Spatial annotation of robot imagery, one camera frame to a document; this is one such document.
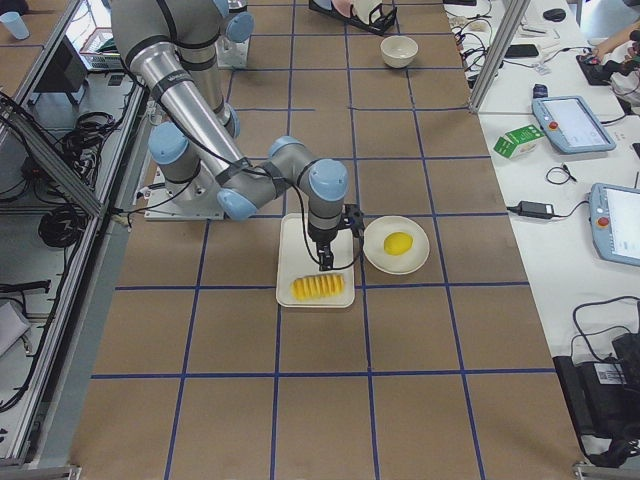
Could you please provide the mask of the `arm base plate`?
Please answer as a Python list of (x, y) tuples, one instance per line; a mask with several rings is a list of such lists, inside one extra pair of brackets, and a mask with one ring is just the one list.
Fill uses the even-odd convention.
[(247, 67), (250, 40), (235, 43), (221, 36), (216, 41), (218, 67), (227, 70), (241, 70)]
[(147, 209), (144, 217), (150, 221), (222, 220), (224, 211), (217, 201), (219, 185), (211, 172), (202, 166), (199, 174), (185, 191), (183, 185), (166, 182), (161, 169), (155, 169), (154, 182), (161, 186), (144, 194)]

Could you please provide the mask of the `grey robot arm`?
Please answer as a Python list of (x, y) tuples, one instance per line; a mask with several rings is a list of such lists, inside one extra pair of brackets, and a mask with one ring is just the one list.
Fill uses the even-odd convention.
[(233, 15), (226, 1), (114, 1), (111, 26), (129, 71), (196, 149), (218, 184), (228, 217), (244, 220), (296, 187), (308, 197), (307, 232), (320, 270), (334, 267), (331, 243), (346, 228), (344, 165), (318, 158), (292, 137), (278, 139), (253, 167), (236, 146), (230, 106), (221, 93), (215, 42)]
[(218, 65), (223, 69), (244, 69), (255, 19), (248, 10), (247, 1), (228, 1), (228, 7), (229, 14), (223, 20), (216, 41)]

